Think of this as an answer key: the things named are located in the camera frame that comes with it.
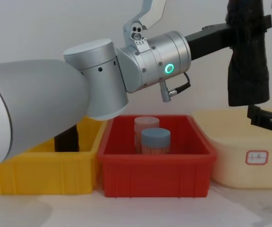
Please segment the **cable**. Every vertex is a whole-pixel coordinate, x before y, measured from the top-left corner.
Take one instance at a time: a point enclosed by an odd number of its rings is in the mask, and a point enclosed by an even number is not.
[[[185,91],[186,89],[188,89],[190,86],[191,86],[191,81],[189,79],[189,76],[187,75],[186,72],[183,73],[185,76],[186,76],[186,79],[187,79],[187,83],[180,86],[180,87],[177,87],[175,90],[177,91],[177,94],[180,94],[181,92]]]

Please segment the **clear plastic jar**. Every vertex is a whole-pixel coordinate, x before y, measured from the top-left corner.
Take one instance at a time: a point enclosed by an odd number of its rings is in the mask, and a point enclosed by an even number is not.
[[[141,132],[144,129],[158,128],[160,120],[156,117],[137,117],[134,120],[135,147],[138,154],[141,153]]]
[[[141,152],[161,155],[170,152],[170,131],[162,128],[144,129],[141,133]]]

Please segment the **black mount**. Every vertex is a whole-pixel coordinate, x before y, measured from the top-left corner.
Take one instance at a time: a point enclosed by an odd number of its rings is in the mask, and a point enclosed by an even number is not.
[[[256,36],[266,33],[269,28],[272,28],[271,15],[240,27],[229,24],[206,26],[185,39],[191,49],[192,60],[195,60],[227,47],[247,44]]]
[[[250,105],[247,110],[247,117],[251,119],[252,125],[272,130],[272,112]]]

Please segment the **beige plastic container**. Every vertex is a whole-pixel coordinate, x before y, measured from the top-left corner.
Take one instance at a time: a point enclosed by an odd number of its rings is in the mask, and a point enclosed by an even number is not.
[[[252,126],[246,108],[198,111],[193,118],[218,151],[212,171],[216,182],[233,188],[272,188],[272,131]]]

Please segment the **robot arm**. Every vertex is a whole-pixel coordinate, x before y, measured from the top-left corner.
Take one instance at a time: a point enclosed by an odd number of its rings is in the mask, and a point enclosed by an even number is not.
[[[0,162],[59,135],[85,115],[96,120],[120,115],[127,93],[160,83],[163,101],[170,101],[190,83],[168,91],[167,79],[187,72],[192,60],[225,47],[234,50],[229,104],[269,99],[263,38],[272,24],[270,16],[263,16],[262,0],[230,0],[226,24],[186,37],[172,31],[146,39],[143,30],[161,19],[164,6],[165,0],[145,1],[142,12],[124,26],[127,45],[122,49],[103,39],[66,50],[66,63],[0,64]]]

